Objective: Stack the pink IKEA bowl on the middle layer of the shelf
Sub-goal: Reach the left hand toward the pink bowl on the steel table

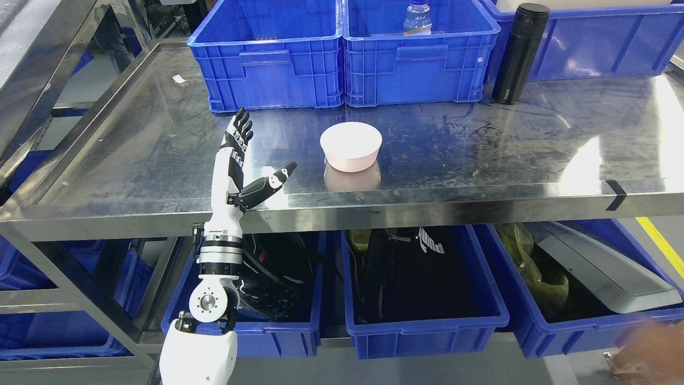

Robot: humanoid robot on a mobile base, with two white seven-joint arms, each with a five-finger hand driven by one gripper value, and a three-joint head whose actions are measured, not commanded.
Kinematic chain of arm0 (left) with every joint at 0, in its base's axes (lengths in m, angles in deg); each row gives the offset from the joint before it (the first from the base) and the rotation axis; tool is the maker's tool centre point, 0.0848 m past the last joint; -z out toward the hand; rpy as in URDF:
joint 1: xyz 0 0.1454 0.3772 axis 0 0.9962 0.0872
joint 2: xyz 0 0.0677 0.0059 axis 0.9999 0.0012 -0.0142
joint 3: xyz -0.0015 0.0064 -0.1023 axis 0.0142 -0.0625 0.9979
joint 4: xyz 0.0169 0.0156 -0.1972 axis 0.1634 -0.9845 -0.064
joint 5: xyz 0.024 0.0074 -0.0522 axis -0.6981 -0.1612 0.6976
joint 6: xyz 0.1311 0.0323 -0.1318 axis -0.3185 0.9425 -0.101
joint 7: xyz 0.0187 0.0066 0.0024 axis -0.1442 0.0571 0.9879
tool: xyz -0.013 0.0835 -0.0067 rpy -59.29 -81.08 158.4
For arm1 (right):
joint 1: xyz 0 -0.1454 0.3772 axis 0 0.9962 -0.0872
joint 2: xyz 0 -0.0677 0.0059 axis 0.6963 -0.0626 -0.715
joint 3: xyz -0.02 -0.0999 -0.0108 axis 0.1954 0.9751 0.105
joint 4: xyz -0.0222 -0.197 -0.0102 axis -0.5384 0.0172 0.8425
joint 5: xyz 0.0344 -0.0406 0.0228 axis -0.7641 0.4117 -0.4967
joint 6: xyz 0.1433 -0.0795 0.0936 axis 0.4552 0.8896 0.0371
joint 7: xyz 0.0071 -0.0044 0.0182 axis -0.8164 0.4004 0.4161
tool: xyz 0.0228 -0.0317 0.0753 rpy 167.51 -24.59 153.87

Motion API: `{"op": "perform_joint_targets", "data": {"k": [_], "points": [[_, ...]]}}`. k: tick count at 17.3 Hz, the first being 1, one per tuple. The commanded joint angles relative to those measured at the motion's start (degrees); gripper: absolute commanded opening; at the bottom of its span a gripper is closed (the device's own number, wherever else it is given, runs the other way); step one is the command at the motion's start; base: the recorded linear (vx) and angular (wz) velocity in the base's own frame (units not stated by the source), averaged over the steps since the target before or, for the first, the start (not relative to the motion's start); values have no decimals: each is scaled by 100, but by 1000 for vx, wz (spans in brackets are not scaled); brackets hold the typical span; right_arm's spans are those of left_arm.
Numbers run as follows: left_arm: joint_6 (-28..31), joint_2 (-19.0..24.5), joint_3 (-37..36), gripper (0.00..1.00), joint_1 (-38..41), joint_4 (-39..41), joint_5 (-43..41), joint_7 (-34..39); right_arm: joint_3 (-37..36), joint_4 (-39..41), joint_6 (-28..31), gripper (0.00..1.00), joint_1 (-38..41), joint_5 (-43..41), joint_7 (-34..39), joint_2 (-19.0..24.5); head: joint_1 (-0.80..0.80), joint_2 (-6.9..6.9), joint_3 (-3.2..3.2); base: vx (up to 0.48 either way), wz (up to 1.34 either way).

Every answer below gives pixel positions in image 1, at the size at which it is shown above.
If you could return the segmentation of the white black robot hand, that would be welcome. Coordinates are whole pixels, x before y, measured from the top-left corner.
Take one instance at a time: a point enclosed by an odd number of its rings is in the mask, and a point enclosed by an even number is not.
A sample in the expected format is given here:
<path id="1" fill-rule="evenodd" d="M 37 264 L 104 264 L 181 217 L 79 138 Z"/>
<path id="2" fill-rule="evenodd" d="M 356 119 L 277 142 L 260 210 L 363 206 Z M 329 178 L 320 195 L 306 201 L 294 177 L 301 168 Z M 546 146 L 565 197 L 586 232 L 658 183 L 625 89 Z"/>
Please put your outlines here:
<path id="1" fill-rule="evenodd" d="M 212 175 L 212 216 L 204 224 L 204 234 L 210 240 L 243 237 L 241 219 L 247 210 L 262 204 L 281 190 L 296 170 L 295 161 L 278 171 L 248 185 L 244 183 L 244 161 L 248 143 L 253 136 L 250 113 L 240 107 L 224 130 L 215 154 Z"/>

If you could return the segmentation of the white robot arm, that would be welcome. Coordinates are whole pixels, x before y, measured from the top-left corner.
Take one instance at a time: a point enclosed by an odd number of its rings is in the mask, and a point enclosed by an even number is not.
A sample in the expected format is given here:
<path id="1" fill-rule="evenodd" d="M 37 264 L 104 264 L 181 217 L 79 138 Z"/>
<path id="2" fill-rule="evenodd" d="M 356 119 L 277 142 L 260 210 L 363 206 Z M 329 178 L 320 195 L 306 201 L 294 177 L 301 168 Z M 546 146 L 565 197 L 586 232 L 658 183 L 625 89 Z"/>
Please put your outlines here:
<path id="1" fill-rule="evenodd" d="M 234 281 L 242 265 L 242 239 L 204 235 L 204 225 L 194 224 L 191 241 L 200 283 L 188 300 L 190 309 L 179 312 L 169 326 L 157 382 L 227 384 L 238 352 L 234 329 L 241 299 Z"/>

